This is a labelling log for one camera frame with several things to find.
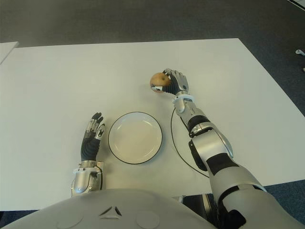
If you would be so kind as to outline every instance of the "apple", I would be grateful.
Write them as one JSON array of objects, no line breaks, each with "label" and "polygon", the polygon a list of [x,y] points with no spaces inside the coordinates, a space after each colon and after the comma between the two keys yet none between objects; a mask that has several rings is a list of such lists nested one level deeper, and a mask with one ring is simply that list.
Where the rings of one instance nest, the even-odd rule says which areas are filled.
[{"label": "apple", "polygon": [[149,84],[150,87],[155,86],[168,86],[171,83],[171,80],[164,73],[156,73],[152,76]]}]

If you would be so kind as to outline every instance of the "gray carpet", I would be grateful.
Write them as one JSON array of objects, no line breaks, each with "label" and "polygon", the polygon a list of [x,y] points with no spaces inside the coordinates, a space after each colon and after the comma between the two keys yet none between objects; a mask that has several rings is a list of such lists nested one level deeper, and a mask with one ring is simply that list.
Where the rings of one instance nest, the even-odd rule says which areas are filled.
[{"label": "gray carpet", "polygon": [[[304,21],[305,11],[286,0],[1,0],[0,42],[28,47],[239,38],[305,115],[305,57],[295,54],[305,50]],[[304,186],[267,190],[305,223]]]}]

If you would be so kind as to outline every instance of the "plate rim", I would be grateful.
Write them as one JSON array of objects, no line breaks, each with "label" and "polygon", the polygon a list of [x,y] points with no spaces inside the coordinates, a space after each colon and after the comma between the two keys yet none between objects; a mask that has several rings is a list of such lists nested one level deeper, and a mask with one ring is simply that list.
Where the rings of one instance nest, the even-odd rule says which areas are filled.
[{"label": "plate rim", "polygon": [[[119,158],[114,154],[114,152],[112,151],[112,149],[111,149],[111,147],[110,147],[110,144],[109,144],[110,131],[112,130],[113,125],[114,125],[120,118],[122,118],[122,117],[125,116],[125,115],[131,114],[131,113],[143,113],[143,114],[146,114],[146,115],[152,117],[152,118],[157,122],[157,124],[158,124],[158,126],[159,126],[159,128],[160,128],[160,130],[161,130],[161,143],[160,143],[160,145],[159,145],[158,150],[156,151],[156,153],[155,153],[151,158],[149,158],[149,159],[146,160],[146,161],[140,162],[140,163],[129,163],[129,162],[126,162],[126,161],[123,161],[123,160],[119,159]],[[109,132],[108,132],[108,146],[109,146],[109,149],[110,149],[111,153],[112,153],[118,160],[120,160],[120,161],[122,161],[122,162],[124,162],[124,163],[126,163],[126,164],[129,164],[129,165],[139,165],[139,164],[143,164],[143,163],[148,162],[149,160],[151,160],[151,159],[152,159],[154,156],[156,156],[156,154],[159,152],[159,150],[160,150],[160,148],[161,148],[161,145],[162,145],[162,142],[163,142],[163,131],[162,131],[162,128],[161,128],[161,126],[160,126],[160,123],[159,123],[152,115],[150,115],[150,114],[148,114],[148,113],[145,113],[145,112],[142,112],[142,111],[132,111],[132,112],[128,112],[128,113],[125,113],[125,114],[121,115],[120,117],[118,117],[118,118],[113,122],[113,124],[111,125],[111,127],[110,127],[110,129],[109,129]]]}]

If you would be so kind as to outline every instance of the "white plate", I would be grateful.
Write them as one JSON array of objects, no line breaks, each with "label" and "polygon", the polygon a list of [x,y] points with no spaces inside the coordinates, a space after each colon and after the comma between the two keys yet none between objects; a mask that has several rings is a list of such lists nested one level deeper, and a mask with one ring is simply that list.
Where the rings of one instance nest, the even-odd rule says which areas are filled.
[{"label": "white plate", "polygon": [[132,112],[121,116],[112,125],[108,142],[112,153],[121,161],[140,164],[159,151],[162,131],[149,114]]}]

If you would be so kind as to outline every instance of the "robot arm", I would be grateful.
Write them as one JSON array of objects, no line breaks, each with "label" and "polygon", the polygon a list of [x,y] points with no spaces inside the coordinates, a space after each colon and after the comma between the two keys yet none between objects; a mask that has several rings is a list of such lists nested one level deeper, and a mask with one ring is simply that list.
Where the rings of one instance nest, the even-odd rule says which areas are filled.
[{"label": "robot arm", "polygon": [[175,95],[176,113],[189,131],[189,147],[197,166],[208,171],[219,219],[224,228],[304,228],[286,213],[273,196],[243,166],[233,161],[227,138],[196,107],[186,77],[163,71],[171,83],[151,85],[154,91]]},{"label": "robot arm", "polygon": [[80,167],[74,169],[75,180],[71,186],[71,195],[80,195],[102,189],[101,161],[96,161],[102,134],[105,131],[104,117],[101,113],[93,115],[85,130],[81,144]]}]

